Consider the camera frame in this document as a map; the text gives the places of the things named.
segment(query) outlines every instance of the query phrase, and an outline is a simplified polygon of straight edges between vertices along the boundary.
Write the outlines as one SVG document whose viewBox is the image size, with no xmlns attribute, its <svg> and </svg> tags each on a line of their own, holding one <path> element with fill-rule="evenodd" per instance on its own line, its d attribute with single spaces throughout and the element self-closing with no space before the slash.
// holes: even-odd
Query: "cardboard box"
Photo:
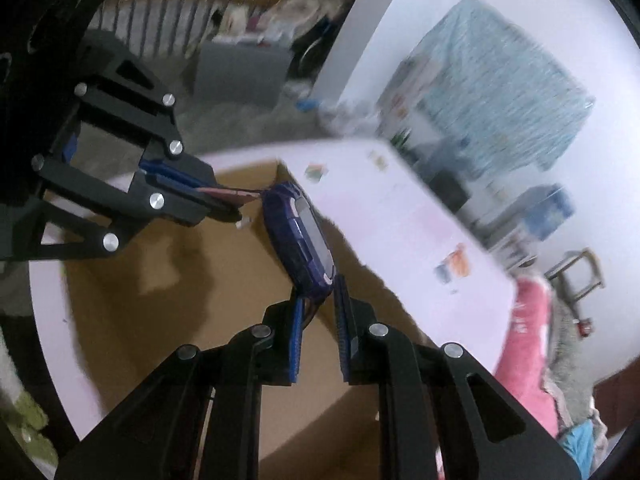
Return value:
<svg viewBox="0 0 640 480">
<path fill-rule="evenodd" d="M 244 188 L 290 178 L 277 162 L 218 177 L 222 184 Z M 254 219 L 243 229 L 210 219 L 194 228 L 155 221 L 113 258 L 65 264 L 84 369 L 105 410 L 178 346 L 226 344 L 260 322 L 267 306 L 289 297 L 291 283 L 268 241 L 260 203 L 247 204 L 243 213 Z M 359 264 L 340 232 L 328 222 L 323 229 L 351 295 L 370 301 L 381 320 L 426 342 L 395 295 Z M 260 478 L 343 478 L 345 465 L 348 478 L 370 478 L 377 463 L 368 461 L 358 472 L 348 456 L 362 452 L 362 441 L 372 441 L 377 412 L 375 386 L 350 387 L 342 381 L 328 300 L 304 332 L 298 383 L 263 388 Z"/>
</svg>

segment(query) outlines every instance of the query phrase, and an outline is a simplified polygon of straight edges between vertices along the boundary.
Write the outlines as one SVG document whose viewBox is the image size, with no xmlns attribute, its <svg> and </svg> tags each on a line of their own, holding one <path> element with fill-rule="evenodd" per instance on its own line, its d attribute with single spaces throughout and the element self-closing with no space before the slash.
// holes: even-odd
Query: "pink cloth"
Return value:
<svg viewBox="0 0 640 480">
<path fill-rule="evenodd" d="M 553 397 L 545 392 L 546 334 L 551 295 L 542 278 L 517 278 L 518 296 L 495 378 L 551 434 L 558 436 Z"/>
</svg>

